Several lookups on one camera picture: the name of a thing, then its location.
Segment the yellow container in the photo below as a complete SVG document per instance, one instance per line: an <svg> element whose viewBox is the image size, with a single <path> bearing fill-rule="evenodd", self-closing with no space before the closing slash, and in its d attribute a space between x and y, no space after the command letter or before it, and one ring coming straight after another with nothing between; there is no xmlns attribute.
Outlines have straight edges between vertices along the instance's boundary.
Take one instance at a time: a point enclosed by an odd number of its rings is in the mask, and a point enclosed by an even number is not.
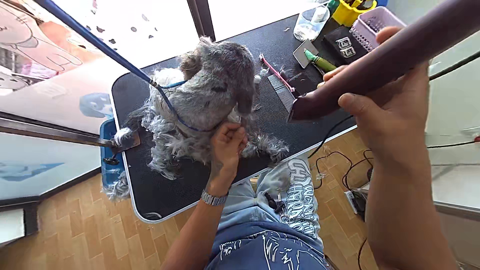
<svg viewBox="0 0 480 270"><path fill-rule="evenodd" d="M362 3L361 0L355 0L352 6L348 5L343 0L339 0L339 2L340 4L338 5L338 8L336 9L336 11L333 13L332 18L339 25L345 25L348 27L353 25L353 22L357 19L357 17L360 14L365 13L369 10L372 10L377 6L377 1L373 1L373 5L371 8L367 10L358 10L357 7Z"/></svg>

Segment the green brush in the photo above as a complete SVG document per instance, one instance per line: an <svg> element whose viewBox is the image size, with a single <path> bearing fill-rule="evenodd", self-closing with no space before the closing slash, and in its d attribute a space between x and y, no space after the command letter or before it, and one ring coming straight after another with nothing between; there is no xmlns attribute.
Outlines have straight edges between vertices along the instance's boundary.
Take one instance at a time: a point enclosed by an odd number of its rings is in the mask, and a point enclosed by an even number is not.
<svg viewBox="0 0 480 270"><path fill-rule="evenodd" d="M304 49L303 52L305 53L305 56L307 57L308 61L312 62L314 65L323 69L324 71L330 72L336 69L336 67L332 63L323 59L320 56L314 55L309 50Z"/></svg>

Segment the person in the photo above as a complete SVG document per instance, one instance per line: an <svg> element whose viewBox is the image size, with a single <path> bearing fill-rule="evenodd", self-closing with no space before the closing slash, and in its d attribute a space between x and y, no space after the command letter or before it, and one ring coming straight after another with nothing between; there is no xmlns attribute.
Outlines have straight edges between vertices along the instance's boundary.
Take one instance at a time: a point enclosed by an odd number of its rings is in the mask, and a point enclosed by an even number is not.
<svg viewBox="0 0 480 270"><path fill-rule="evenodd" d="M377 41L386 41L398 30L383 29ZM344 68L325 74L324 80ZM366 224L382 270L456 269L432 201L424 141L427 70L428 63L420 64L369 97L348 93L338 100L355 116L360 136L375 158ZM255 193L249 182L230 188L238 153L246 143L244 129L225 123L211 143L213 160L205 192L213 197L228 194L227 201L225 206L199 201L162 269L330 269L317 234L317 202L306 156L262 173ZM285 203L283 213L275 213L265 193Z"/></svg>

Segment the blue leash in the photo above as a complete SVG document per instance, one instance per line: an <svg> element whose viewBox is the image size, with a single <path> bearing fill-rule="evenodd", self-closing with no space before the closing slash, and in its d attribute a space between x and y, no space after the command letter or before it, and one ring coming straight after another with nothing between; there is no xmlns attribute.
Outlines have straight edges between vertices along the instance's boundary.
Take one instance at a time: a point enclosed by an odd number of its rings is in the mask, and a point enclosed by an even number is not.
<svg viewBox="0 0 480 270"><path fill-rule="evenodd" d="M60 7L58 7L52 0L35 0L35 2L37 2L37 4L39 4L42 8L46 9L48 12L53 14L55 17L59 18L63 23L68 25L71 29L73 29L75 32L77 32L79 35L85 38L88 42L92 43L95 47L97 47L104 54L108 55L111 59L115 60L117 63L119 63L126 69L128 69L130 72L137 75L144 81L148 82L151 86L158 89L163 99L165 100L168 108L170 109L171 112L175 114L175 116L177 116L177 119L179 120L180 123L184 124L186 127L195 131L209 132L215 129L214 127L211 130L200 130L200 129L189 126L182 118L180 118L180 116L177 114L177 111L175 110L175 108L173 108L172 104L170 103L170 100L167 98L167 95L165 95L165 93L162 90L162 89L168 89L168 88L180 86L184 84L186 81L170 84L168 86L158 85L156 82L150 79L145 72L136 68L132 63L128 62L125 58L119 55L115 50L111 49L103 41L101 41L95 35L90 33L90 31L88 31L85 27L83 27L83 25L79 24L75 19L73 19Z"/></svg>

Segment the dog fur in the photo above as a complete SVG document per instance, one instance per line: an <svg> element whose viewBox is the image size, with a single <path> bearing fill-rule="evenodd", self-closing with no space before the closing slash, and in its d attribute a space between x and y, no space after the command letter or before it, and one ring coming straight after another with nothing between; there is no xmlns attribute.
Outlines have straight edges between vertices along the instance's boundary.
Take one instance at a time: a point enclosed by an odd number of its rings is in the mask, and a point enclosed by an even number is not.
<svg viewBox="0 0 480 270"><path fill-rule="evenodd" d="M129 136L135 122L141 122L153 133L155 147L149 166L167 179L179 176L178 160L182 157L210 162L210 138L221 122L241 123L248 136L243 157L264 152L274 163L282 160L288 146L274 136L260 132L255 124L252 104L259 94L252 54L245 46L232 42L213 43L201 37L196 49L182 56L180 67L155 71L152 79L161 86L187 80L186 83L163 89L177 114L195 131L178 121L158 89L150 86L145 105L130 114L128 130L115 137L121 143Z"/></svg>

